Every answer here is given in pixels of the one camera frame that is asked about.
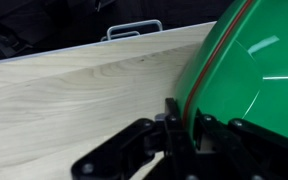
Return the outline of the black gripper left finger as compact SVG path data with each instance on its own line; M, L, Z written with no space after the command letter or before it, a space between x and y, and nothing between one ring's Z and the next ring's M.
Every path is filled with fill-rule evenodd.
M71 167L73 180L128 180L155 154L164 157L149 180L187 180L197 176L195 150L183 128L180 111L172 98L156 119L141 118L77 160Z

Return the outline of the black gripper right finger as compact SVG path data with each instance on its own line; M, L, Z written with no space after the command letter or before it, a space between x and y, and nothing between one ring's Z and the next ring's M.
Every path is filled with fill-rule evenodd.
M288 180L288 138L244 119L227 125L197 110L194 136L201 148L203 135L214 143L224 162L226 179Z

